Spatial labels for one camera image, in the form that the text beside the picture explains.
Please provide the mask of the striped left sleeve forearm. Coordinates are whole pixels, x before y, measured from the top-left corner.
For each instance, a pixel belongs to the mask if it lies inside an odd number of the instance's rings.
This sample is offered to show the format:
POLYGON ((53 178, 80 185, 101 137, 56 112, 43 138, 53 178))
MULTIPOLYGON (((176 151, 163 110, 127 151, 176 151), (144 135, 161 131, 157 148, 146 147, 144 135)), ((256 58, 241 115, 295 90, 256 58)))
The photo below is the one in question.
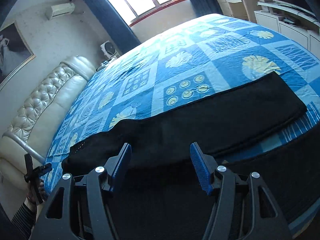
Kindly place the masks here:
POLYGON ((11 220, 24 239, 29 239, 36 223, 37 206, 28 196, 11 220))

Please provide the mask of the left hand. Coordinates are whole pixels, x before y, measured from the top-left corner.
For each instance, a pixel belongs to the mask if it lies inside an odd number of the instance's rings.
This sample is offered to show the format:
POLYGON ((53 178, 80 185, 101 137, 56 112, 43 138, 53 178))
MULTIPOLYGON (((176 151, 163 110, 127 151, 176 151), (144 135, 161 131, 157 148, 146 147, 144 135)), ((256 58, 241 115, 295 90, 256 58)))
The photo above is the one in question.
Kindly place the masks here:
POLYGON ((44 181, 42 179, 37 179, 35 183, 32 183, 31 181, 28 182, 27 199, 31 204, 42 204, 45 196, 46 191, 44 189, 44 181))

